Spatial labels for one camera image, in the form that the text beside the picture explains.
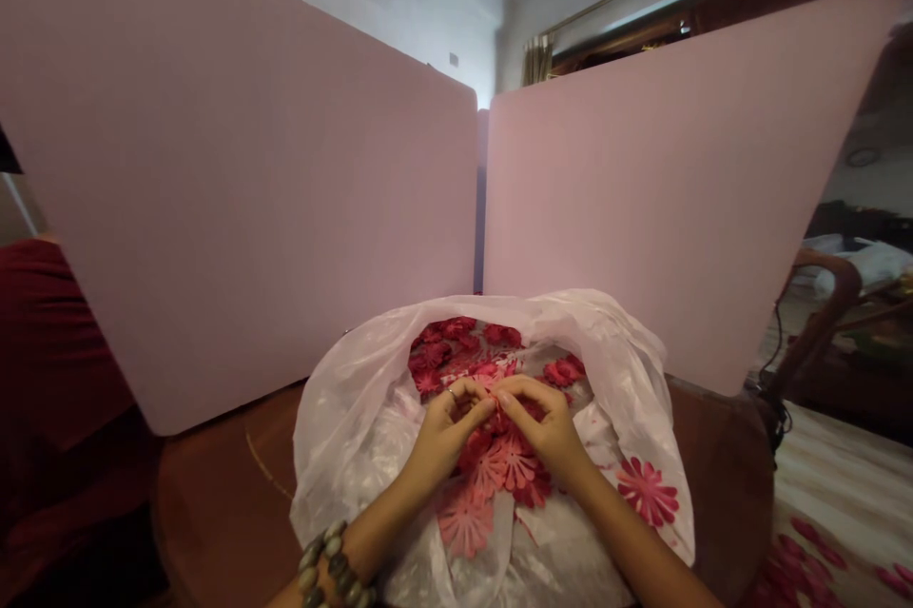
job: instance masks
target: white plastic bag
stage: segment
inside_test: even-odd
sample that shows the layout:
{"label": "white plastic bag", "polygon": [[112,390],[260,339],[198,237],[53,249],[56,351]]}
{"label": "white plastic bag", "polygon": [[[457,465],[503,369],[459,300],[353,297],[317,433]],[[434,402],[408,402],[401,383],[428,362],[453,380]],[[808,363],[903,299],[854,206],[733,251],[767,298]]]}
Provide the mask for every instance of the white plastic bag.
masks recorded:
{"label": "white plastic bag", "polygon": [[[530,300],[455,296],[406,306],[352,330],[326,354],[301,396],[295,427],[298,489],[291,521],[302,546],[334,520],[353,519],[397,475],[424,407],[406,367],[428,323],[456,316],[514,327],[530,353],[556,345],[587,368],[592,398],[574,415],[591,458],[612,484],[622,463],[642,464],[674,487],[674,520],[656,529],[694,561],[690,492],[672,434],[665,348],[610,296],[567,290]],[[434,508],[403,536],[383,582],[400,608],[427,605],[629,605],[632,596],[586,517],[555,491],[544,508],[495,495],[495,526],[472,560],[448,562]]]}

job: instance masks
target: pink board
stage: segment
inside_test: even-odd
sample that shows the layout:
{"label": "pink board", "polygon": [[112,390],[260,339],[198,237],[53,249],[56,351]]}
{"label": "pink board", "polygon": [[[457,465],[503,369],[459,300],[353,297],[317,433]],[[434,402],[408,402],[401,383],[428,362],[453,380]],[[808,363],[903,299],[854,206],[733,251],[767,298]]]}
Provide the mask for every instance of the pink board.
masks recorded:
{"label": "pink board", "polygon": [[298,0],[0,16],[0,120],[156,432],[472,291],[469,88]]}
{"label": "pink board", "polygon": [[496,96],[485,293],[613,295],[731,395],[901,0],[821,0]]}

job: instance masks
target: red fabric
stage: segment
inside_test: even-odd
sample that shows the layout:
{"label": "red fabric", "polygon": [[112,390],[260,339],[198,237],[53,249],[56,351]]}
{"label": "red fabric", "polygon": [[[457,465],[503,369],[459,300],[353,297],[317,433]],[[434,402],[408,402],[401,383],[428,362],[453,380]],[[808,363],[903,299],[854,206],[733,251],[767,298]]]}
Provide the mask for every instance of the red fabric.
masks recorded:
{"label": "red fabric", "polygon": [[0,248],[0,537],[11,563],[0,575],[18,578],[13,592],[148,499],[159,443],[134,406],[60,247]]}
{"label": "red fabric", "polygon": [[60,247],[49,242],[0,248],[0,368],[0,404],[62,451],[134,404]]}

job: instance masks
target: bracelet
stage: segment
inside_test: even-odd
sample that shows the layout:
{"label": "bracelet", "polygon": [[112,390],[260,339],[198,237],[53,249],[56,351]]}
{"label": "bracelet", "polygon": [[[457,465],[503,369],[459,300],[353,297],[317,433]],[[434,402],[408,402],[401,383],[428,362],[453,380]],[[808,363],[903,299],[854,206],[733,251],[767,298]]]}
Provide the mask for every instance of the bracelet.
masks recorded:
{"label": "bracelet", "polygon": [[301,608],[330,608],[326,595],[317,585],[317,562],[321,553],[327,560],[327,571],[336,583],[336,595],[347,608],[371,608],[377,600],[377,590],[361,586],[359,578],[349,567],[349,559],[342,553],[345,524],[345,520],[334,522],[304,548],[304,555],[298,564],[298,588],[304,596]]}

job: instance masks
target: wooden table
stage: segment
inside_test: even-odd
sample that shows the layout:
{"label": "wooden table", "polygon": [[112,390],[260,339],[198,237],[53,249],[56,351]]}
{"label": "wooden table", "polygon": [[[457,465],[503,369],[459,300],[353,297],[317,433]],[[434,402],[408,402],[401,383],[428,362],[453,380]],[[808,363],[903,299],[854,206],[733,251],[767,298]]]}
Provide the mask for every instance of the wooden table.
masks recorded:
{"label": "wooden table", "polygon": [[[670,380],[675,436],[688,475],[695,572],[726,605],[753,582],[770,545],[773,461],[750,400]],[[172,439],[153,497],[156,537],[186,606],[263,606],[301,553],[288,521],[292,431],[301,386]]]}

